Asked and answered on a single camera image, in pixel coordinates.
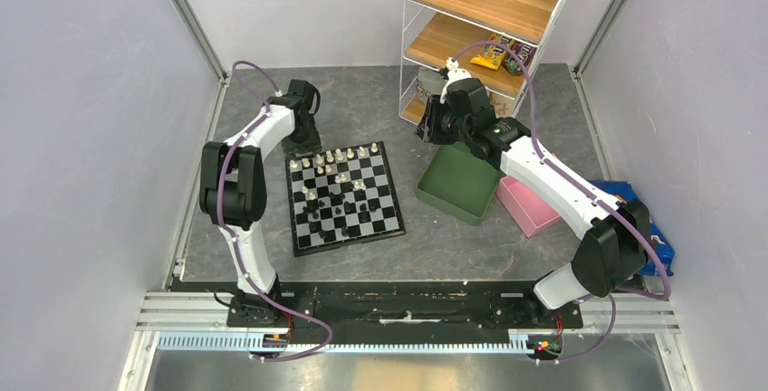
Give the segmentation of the black white chessboard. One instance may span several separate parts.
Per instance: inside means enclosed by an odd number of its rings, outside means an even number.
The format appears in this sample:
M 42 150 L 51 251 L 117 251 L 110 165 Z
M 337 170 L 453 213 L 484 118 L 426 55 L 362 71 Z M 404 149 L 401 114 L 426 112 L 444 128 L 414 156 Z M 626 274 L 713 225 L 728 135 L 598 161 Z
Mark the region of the black white chessboard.
M 406 233 L 382 141 L 288 157 L 284 166 L 294 256 Z

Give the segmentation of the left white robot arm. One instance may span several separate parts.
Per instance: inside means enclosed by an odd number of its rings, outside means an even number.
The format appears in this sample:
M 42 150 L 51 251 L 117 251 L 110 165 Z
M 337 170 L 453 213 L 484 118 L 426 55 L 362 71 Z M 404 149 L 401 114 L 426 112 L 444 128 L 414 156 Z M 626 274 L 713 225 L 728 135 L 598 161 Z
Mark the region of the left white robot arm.
M 279 279 L 262 231 L 264 158 L 283 140 L 302 145 L 316 138 L 311 110 L 319 101 L 311 83 L 292 80 L 287 92 L 276 92 L 238 133 L 203 146 L 199 207 L 225 237 L 237 274 L 231 325 L 269 327 L 290 315 L 279 298 Z

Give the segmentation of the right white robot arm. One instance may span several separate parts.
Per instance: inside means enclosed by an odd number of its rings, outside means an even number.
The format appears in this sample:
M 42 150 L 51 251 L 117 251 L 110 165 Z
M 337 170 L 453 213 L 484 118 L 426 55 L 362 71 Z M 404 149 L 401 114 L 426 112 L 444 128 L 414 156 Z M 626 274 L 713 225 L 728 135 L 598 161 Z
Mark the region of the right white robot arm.
M 440 74 L 444 86 L 427 102 L 418 136 L 436 145 L 463 143 L 473 157 L 531 189 L 580 241 L 571 261 L 543 276 L 523 301 L 530 324 L 547 326 L 560 307 L 584 296 L 608 296 L 648 263 L 645 205 L 620 202 L 567 167 L 520 121 L 497 117 L 484 84 L 457 61 L 448 59 Z

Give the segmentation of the grey mug with drawing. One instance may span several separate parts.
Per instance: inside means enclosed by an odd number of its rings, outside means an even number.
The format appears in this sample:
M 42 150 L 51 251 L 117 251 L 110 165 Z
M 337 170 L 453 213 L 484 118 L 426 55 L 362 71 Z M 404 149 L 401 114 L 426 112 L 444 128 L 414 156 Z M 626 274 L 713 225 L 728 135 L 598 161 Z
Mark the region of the grey mug with drawing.
M 427 103 L 433 95 L 439 96 L 446 84 L 443 76 L 427 67 L 420 67 L 417 74 L 416 98 Z

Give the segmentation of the yellow M&M candy bag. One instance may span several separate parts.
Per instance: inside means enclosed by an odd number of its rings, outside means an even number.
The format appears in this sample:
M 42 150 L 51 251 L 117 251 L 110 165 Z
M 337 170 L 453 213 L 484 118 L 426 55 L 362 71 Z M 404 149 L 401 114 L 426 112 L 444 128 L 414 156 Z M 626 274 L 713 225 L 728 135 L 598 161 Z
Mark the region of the yellow M&M candy bag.
M 494 42 L 494 44 L 486 44 L 483 50 L 475 55 L 470 62 L 474 65 L 497 71 L 508 56 L 508 52 L 503 46 L 510 49 L 514 45 L 515 40 L 500 33 L 494 33 L 489 38 L 489 42 Z

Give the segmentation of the green square tray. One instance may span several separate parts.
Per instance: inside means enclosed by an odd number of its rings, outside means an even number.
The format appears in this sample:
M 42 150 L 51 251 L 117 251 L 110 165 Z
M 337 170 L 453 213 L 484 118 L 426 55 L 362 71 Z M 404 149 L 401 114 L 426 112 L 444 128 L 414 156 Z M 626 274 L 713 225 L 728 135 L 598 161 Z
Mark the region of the green square tray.
M 423 203 L 477 226 L 488 207 L 503 174 L 470 154 L 457 142 L 439 146 L 417 182 L 416 197 Z

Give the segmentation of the brown M&M candy bag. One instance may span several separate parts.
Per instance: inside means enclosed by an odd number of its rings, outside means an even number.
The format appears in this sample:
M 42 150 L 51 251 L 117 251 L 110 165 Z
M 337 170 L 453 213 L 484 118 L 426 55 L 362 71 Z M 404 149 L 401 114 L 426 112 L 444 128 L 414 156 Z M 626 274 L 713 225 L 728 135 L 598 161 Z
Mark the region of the brown M&M candy bag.
M 510 49 L 514 52 L 514 54 L 523 62 L 523 65 L 526 68 L 530 67 L 530 64 L 533 60 L 533 57 L 537 53 L 537 48 L 532 47 L 529 44 L 521 43 L 518 41 L 514 41 L 510 45 Z M 504 62 L 503 67 L 512 75 L 522 75 L 523 70 L 521 69 L 520 65 L 517 63 L 517 61 L 513 58 L 512 55 L 507 54 Z

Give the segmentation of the pink square tray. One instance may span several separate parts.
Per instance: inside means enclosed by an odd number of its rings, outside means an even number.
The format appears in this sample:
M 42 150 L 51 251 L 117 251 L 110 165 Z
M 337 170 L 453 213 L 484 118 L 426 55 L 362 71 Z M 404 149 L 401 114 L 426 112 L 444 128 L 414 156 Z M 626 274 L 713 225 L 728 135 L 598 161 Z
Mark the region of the pink square tray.
M 526 238 L 534 237 L 562 219 L 533 190 L 513 177 L 504 176 L 495 195 Z

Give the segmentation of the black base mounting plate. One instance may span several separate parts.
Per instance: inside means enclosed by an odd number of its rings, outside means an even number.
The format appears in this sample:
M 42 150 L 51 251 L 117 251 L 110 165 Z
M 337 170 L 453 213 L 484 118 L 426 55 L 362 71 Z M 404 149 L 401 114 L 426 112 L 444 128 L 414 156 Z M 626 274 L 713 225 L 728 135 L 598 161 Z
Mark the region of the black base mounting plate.
M 511 329 L 583 326 L 577 305 L 545 309 L 530 281 L 292 281 L 269 295 L 291 312 L 239 291 L 227 326 L 337 345 L 503 343 Z

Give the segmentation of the blue Doritos chip bag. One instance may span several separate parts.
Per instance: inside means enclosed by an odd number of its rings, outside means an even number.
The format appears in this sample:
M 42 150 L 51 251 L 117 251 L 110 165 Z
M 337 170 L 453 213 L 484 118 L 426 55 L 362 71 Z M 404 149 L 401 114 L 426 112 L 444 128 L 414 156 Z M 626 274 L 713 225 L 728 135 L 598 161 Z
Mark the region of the blue Doritos chip bag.
M 622 203 L 638 199 L 638 195 L 629 182 L 592 179 L 590 183 L 608 194 L 615 195 Z M 675 258 L 675 250 L 653 221 L 650 221 L 649 243 L 657 253 L 659 260 L 667 272 L 667 276 L 673 277 L 674 272 L 671 269 L 671 264 Z M 660 273 L 652 260 L 648 259 L 647 264 L 637 272 L 637 275 L 659 277 Z

